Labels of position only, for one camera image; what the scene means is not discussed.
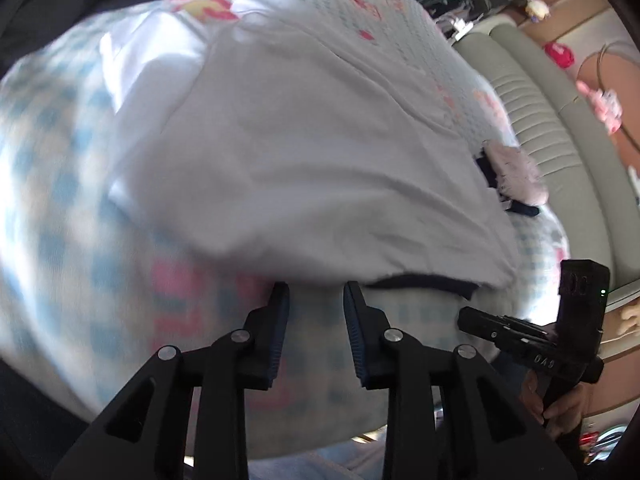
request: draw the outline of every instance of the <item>cable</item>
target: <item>cable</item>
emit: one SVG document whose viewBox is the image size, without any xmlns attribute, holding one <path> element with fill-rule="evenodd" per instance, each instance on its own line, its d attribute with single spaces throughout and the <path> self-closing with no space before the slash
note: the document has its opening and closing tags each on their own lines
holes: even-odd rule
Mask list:
<svg viewBox="0 0 640 480">
<path fill-rule="evenodd" d="M 596 77 L 598 78 L 598 86 L 602 88 L 603 91 L 608 90 L 608 88 L 604 86 L 604 82 L 602 81 L 602 71 L 600 69 L 600 65 L 607 51 L 616 44 L 628 45 L 625 41 L 620 41 L 620 40 L 607 43 L 600 49 L 600 52 L 598 53 L 598 59 L 596 60 Z M 626 56 L 625 54 L 616 53 L 616 56 L 621 57 L 622 59 L 628 61 L 629 63 L 633 63 L 634 65 L 638 66 L 638 62 L 636 60 L 631 59 L 629 56 Z M 626 137 L 626 140 L 628 140 L 631 143 L 631 145 L 636 150 L 638 155 L 640 155 L 640 144 L 638 144 L 638 142 L 632 137 L 632 135 L 629 133 L 629 130 L 626 129 L 624 124 L 620 124 L 620 130 Z"/>
</svg>

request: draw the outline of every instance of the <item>bed sheet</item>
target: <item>bed sheet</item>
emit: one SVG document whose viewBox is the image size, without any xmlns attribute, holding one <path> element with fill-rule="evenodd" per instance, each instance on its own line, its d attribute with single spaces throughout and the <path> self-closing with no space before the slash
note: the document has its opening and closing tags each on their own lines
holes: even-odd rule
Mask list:
<svg viewBox="0 0 640 480">
<path fill-rule="evenodd" d="M 427 70 L 473 152 L 489 138 L 516 143 L 493 89 L 413 0 L 302 1 L 341 21 L 345 34 Z M 224 13 L 231 2 L 215 7 Z M 140 230 L 106 197 L 113 111 L 98 42 L 124 16 L 161 6 L 202 10 L 193 3 L 94 16 L 18 62 L 0 84 L 0 356 L 83 418 L 95 416 L 155 350 L 210 344 L 270 290 L 260 277 L 229 275 L 175 240 Z M 553 319 L 558 262 L 568 256 L 562 227 L 548 208 L 510 218 L 523 256 L 518 278 L 507 290 L 479 290 L 471 304 Z M 280 375 L 271 391 L 247 395 L 251 456 L 326 446 L 384 423 L 384 393 L 365 392 L 354 376 L 340 292 L 292 287 Z M 366 296 L 425 344 L 452 349 L 471 341 L 492 354 L 491 345 L 455 329 L 467 304 L 461 298 L 429 290 Z"/>
</svg>

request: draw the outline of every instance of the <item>padded headboard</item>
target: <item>padded headboard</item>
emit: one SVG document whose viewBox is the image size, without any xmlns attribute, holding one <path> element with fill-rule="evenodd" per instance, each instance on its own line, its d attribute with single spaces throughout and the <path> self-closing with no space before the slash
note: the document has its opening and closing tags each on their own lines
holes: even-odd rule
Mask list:
<svg viewBox="0 0 640 480">
<path fill-rule="evenodd" d="M 611 269 L 611 286 L 640 278 L 636 195 L 604 126 L 575 84 L 509 24 L 472 32 L 455 49 L 494 86 L 518 139 L 538 163 L 572 258 Z"/>
</svg>

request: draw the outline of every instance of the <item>pink plush toy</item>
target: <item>pink plush toy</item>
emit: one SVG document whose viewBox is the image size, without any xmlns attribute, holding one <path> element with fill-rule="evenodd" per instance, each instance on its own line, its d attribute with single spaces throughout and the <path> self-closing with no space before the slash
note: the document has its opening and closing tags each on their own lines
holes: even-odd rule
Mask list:
<svg viewBox="0 0 640 480">
<path fill-rule="evenodd" d="M 622 106 L 616 92 L 613 90 L 593 90 L 584 81 L 575 82 L 575 86 L 585 99 L 590 102 L 593 113 L 599 121 L 604 123 L 609 135 L 615 133 L 622 126 Z"/>
</svg>

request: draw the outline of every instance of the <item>human hand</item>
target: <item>human hand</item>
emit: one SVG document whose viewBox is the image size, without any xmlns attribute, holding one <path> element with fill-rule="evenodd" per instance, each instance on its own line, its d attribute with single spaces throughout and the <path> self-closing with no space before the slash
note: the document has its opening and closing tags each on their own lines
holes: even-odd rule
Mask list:
<svg viewBox="0 0 640 480">
<path fill-rule="evenodd" d="M 529 370 L 522 382 L 520 401 L 534 418 L 543 424 L 548 420 L 546 432 L 555 440 L 560 435 L 569 433 L 580 424 L 589 400 L 589 387 L 585 383 L 577 384 L 573 390 L 553 402 L 546 410 L 542 398 L 536 393 L 538 376 Z"/>
</svg>

